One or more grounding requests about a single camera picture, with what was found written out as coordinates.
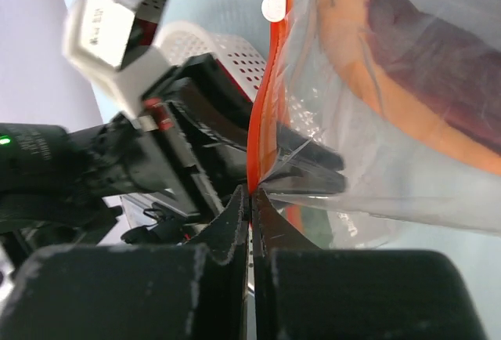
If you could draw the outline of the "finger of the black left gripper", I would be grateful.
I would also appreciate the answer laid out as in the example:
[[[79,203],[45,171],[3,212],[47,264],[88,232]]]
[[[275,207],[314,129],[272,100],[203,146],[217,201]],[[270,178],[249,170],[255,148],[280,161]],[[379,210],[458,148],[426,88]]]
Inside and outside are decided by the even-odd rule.
[[[260,183],[260,187],[276,195],[329,196],[343,193],[346,180],[337,172],[321,176],[302,170],[289,170],[271,174]]]
[[[335,150],[303,136],[289,126],[277,124],[276,147],[276,159],[279,162],[326,172],[344,169],[344,160]]]

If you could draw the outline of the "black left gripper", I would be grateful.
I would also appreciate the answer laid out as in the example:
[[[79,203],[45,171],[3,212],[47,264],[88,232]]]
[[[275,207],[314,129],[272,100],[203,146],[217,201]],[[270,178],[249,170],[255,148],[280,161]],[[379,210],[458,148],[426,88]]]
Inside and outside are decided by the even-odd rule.
[[[190,222],[219,213],[218,195],[197,161],[200,115],[179,101],[152,99],[154,128],[136,128],[123,114],[68,132],[58,125],[1,126],[1,231],[41,229],[52,243],[99,241],[121,210],[105,198],[171,190]]]

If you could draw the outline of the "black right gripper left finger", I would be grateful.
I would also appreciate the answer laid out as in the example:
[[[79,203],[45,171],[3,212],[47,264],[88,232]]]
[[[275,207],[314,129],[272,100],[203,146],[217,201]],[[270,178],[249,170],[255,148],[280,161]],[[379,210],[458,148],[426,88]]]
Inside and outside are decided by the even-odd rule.
[[[57,245],[20,268],[4,339],[243,339],[247,190],[186,244]]]

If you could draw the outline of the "clear zip top bag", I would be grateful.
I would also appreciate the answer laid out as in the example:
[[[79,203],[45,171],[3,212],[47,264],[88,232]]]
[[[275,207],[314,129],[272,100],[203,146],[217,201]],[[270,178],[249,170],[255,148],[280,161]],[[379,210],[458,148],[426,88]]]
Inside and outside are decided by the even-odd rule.
[[[500,52],[500,0],[410,0],[418,9],[477,35]],[[302,170],[277,161],[277,124],[311,137],[344,160],[343,193],[276,195],[331,215],[418,222],[499,234],[500,172],[452,159],[408,136],[355,96],[319,40],[315,0],[262,0],[269,61],[250,116],[247,182]]]

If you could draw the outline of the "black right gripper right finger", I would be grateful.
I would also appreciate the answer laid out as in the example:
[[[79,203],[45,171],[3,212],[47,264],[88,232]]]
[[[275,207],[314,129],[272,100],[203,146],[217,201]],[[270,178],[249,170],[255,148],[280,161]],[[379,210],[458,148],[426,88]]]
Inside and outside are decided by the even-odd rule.
[[[251,197],[260,339],[483,339],[457,268],[427,250],[323,250]]]

